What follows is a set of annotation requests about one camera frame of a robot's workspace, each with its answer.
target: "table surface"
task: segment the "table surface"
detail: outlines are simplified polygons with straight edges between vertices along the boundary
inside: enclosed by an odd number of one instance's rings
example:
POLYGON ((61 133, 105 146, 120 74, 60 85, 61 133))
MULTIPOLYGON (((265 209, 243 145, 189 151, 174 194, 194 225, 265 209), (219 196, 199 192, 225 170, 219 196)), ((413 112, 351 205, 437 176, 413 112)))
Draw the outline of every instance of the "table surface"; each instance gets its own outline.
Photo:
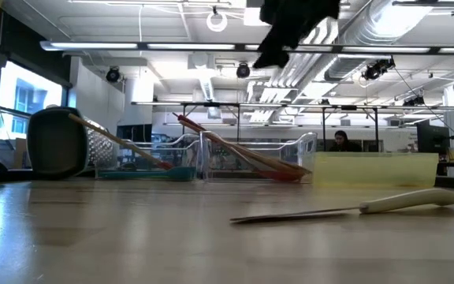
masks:
POLYGON ((407 191, 82 179, 0 185, 0 283, 454 283, 454 206, 229 224, 407 191))

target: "ceiling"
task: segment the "ceiling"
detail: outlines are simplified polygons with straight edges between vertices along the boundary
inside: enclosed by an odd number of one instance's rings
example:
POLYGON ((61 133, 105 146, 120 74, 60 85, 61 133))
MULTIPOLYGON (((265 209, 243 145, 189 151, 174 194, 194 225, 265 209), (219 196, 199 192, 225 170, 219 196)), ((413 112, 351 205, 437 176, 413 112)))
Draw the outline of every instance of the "ceiling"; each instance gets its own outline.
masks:
MULTIPOLYGON (((343 27, 367 0, 350 0, 351 8, 342 10, 337 22, 343 27)), ((234 1, 235 6, 246 6, 246 0, 234 1)), ((269 31, 268 26, 245 26, 244 9, 219 9, 231 13, 223 32, 213 32, 206 25, 210 12, 208 7, 178 6, 108 6, 105 4, 71 3, 68 0, 12 0, 5 1, 4 9, 18 20, 54 41, 140 41, 144 42, 204 42, 204 43, 260 43, 269 31)), ((395 44, 403 45, 454 45, 454 17, 452 9, 435 8, 410 32, 395 44)), ((200 88, 199 80, 181 76, 187 72, 191 52, 91 52, 93 58, 146 58, 156 71, 160 84, 156 95, 190 96, 200 88)), ((254 53, 215 53, 215 65, 223 67, 212 78, 215 89, 247 91, 248 81, 237 79, 236 65, 251 63, 257 58, 254 53)), ((360 72, 338 84, 326 95, 331 103, 390 103, 398 95, 410 90, 400 77, 412 88, 423 86, 426 102, 441 103, 443 87, 454 78, 454 56, 396 56, 400 75, 391 70, 377 81, 360 79, 360 72)), ((265 80, 274 75, 275 69, 253 72, 251 80, 265 80)))

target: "security camera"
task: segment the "security camera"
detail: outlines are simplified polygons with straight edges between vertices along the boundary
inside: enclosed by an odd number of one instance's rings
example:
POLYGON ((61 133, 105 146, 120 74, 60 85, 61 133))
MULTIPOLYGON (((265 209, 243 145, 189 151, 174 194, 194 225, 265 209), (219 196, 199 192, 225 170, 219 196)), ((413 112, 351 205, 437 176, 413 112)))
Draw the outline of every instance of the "security camera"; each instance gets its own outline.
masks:
POLYGON ((120 67, 113 66, 110 67, 110 71, 106 74, 106 80, 112 84, 120 82, 122 75, 120 74, 120 67))
POLYGON ((246 63, 240 63, 237 67, 236 75, 238 78, 244 79, 250 76, 250 67, 246 63))

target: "spatula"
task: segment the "spatula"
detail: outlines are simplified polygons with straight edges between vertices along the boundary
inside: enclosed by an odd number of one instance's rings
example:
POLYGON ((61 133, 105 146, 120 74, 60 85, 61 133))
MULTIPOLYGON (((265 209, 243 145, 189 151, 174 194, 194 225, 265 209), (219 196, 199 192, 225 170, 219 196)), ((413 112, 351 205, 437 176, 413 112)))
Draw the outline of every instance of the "spatula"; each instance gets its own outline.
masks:
POLYGON ((85 121, 84 119, 79 118, 79 117, 77 117, 74 114, 69 114, 68 118, 74 120, 77 123, 80 123, 81 125, 89 128, 89 129, 92 129, 92 130, 96 131, 99 134, 102 134, 103 136, 106 136, 106 137, 110 138, 113 142, 115 142, 115 143, 117 143, 119 145, 122 145, 122 146, 124 146, 126 148, 129 148, 129 149, 133 150, 135 153, 138 153, 140 156, 142 156, 145 159, 153 162, 155 165, 157 165, 159 168, 161 168, 163 170, 170 170, 170 169, 173 168, 173 165, 171 165, 170 163, 163 162, 163 161, 161 161, 161 160, 159 160, 157 158, 154 158, 154 156, 152 156, 150 154, 147 154, 143 150, 139 149, 136 145, 127 143, 127 142, 123 141, 122 139, 116 137, 115 135, 113 135, 111 133, 108 133, 107 131, 104 131, 103 129, 100 129, 99 127, 97 127, 95 125, 92 125, 88 121, 85 121))
POLYGON ((282 219, 290 219, 292 217, 302 219, 304 216, 313 216, 315 214, 330 213, 336 211, 347 211, 354 209, 359 209, 360 213, 362 214, 373 214, 425 204, 435 204, 437 206, 453 205, 454 192, 450 192, 444 189, 424 189, 415 192, 408 192, 396 196, 386 197, 379 200, 365 201, 362 202, 359 206, 354 207, 303 211, 288 214, 241 217, 230 219, 230 221, 234 223, 282 221, 282 219))

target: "monitor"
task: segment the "monitor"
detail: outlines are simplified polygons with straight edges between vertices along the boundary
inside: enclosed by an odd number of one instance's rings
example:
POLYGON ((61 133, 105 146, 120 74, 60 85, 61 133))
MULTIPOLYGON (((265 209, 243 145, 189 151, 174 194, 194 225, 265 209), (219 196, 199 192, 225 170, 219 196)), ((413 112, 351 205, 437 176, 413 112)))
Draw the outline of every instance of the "monitor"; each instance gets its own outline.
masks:
POLYGON ((418 152, 446 155, 449 149, 449 128, 418 123, 418 152))

